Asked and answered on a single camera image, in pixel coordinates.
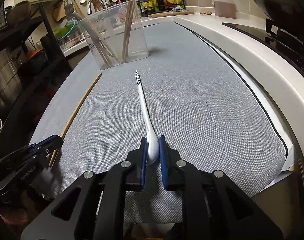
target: stovetop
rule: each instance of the stovetop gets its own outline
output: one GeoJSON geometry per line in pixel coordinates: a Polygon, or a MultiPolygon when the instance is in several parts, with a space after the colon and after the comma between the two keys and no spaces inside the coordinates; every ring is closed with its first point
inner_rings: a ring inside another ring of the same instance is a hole
{"type": "Polygon", "coordinates": [[[261,42],[289,62],[304,77],[304,37],[300,39],[278,29],[271,31],[272,21],[267,19],[266,30],[245,25],[222,23],[261,42]]]}

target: gray tabletop mat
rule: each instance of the gray tabletop mat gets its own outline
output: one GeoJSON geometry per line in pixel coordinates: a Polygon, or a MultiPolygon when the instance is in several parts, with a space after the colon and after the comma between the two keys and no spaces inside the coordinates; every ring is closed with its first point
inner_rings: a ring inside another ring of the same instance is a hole
{"type": "MultiPolygon", "coordinates": [[[[146,136],[134,71],[140,73],[157,136],[198,169],[223,170],[249,196],[281,171],[286,150],[263,109],[233,69],[187,29],[171,22],[144,28],[149,57],[102,71],[68,130],[62,155],[34,187],[57,196],[86,170],[109,170],[146,136]]],[[[60,134],[100,73],[89,53],[60,87],[31,143],[60,134]]],[[[180,194],[163,190],[159,162],[143,192],[128,192],[125,220],[179,222],[180,194]]]]}

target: wooden cutting board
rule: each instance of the wooden cutting board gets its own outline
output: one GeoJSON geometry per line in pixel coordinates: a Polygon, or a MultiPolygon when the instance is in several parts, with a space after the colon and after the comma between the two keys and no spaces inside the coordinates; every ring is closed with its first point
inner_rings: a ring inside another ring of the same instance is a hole
{"type": "Polygon", "coordinates": [[[57,22],[59,22],[60,20],[63,19],[63,17],[65,17],[65,10],[63,3],[58,8],[55,8],[53,10],[52,15],[54,20],[56,20],[57,22]]]}
{"type": "Polygon", "coordinates": [[[149,17],[157,18],[157,17],[174,16],[174,15],[185,15],[185,14],[194,14],[194,12],[192,12],[192,11],[182,11],[182,12],[155,13],[155,14],[149,15],[149,17]]]}

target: pot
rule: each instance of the pot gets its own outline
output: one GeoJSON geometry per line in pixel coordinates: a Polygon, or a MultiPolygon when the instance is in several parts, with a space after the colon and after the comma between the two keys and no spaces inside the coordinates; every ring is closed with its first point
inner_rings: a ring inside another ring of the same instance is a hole
{"type": "Polygon", "coordinates": [[[304,36],[304,9],[298,0],[254,0],[276,25],[296,37],[304,36]]]}
{"type": "Polygon", "coordinates": [[[0,51],[0,69],[9,61],[13,59],[13,56],[11,54],[10,47],[7,47],[0,51]]]}
{"type": "Polygon", "coordinates": [[[14,5],[5,15],[8,26],[14,26],[31,18],[30,1],[22,1],[14,5]]]}
{"type": "Polygon", "coordinates": [[[43,70],[48,61],[49,60],[45,50],[40,49],[21,66],[19,73],[25,77],[33,77],[43,70]]]}
{"type": "Polygon", "coordinates": [[[45,49],[45,52],[48,56],[48,58],[54,59],[57,56],[57,50],[56,48],[53,46],[53,42],[51,40],[51,38],[49,37],[48,34],[44,35],[41,39],[40,39],[41,45],[42,47],[45,49]]]}
{"type": "Polygon", "coordinates": [[[11,59],[0,69],[0,92],[18,72],[14,59],[11,59]]]}
{"type": "Polygon", "coordinates": [[[5,101],[8,107],[11,107],[22,91],[21,81],[18,75],[15,75],[6,84],[1,91],[0,96],[5,101]]]}

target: metal bowl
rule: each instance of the metal bowl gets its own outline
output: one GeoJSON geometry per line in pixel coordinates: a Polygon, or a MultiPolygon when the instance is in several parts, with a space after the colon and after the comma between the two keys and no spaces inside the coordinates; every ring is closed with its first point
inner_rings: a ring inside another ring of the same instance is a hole
{"type": "Polygon", "coordinates": [[[29,1],[22,1],[14,5],[5,15],[8,26],[14,26],[22,21],[31,18],[31,4],[29,1]]]}
{"type": "Polygon", "coordinates": [[[82,31],[79,28],[75,28],[75,30],[65,38],[59,40],[59,45],[61,49],[69,49],[74,44],[78,43],[81,40],[80,35],[82,31]]]}
{"type": "Polygon", "coordinates": [[[304,9],[298,0],[254,0],[276,25],[296,37],[304,36],[304,9]]]}

